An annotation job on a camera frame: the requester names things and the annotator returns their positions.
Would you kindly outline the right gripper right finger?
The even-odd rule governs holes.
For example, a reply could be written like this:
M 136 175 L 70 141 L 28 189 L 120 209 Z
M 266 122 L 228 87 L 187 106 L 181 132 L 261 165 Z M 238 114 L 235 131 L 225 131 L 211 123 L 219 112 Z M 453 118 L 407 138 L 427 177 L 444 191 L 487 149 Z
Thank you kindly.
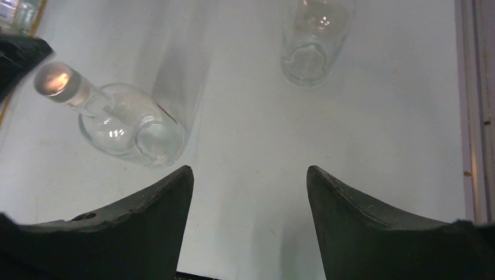
M 327 279 L 493 279 L 494 225 L 391 206 L 318 166 L 306 174 Z

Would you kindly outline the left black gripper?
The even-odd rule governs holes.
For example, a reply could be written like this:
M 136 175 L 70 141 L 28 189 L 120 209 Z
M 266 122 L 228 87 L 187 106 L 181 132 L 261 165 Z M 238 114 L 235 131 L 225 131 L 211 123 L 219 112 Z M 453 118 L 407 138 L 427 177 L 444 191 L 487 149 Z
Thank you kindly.
M 1 34 L 1 101 L 53 52 L 41 38 Z

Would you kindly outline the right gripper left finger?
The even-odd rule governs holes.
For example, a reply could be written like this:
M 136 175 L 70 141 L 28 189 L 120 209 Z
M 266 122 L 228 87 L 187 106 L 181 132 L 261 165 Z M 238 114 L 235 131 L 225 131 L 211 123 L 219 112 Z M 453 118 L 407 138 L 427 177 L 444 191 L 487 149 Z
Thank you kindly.
M 1 215 L 2 279 L 174 279 L 193 195 L 191 167 L 71 220 Z

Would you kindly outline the clear bottle frosted cap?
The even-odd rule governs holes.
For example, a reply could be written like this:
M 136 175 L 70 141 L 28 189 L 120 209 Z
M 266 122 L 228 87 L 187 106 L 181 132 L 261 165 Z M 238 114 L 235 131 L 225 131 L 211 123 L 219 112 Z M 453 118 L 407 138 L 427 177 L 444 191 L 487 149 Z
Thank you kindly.
M 49 62 L 34 77 L 36 91 L 78 113 L 82 136 L 97 150 L 146 167 L 169 167 L 184 152 L 187 133 L 140 88 L 95 86 L 63 62 Z

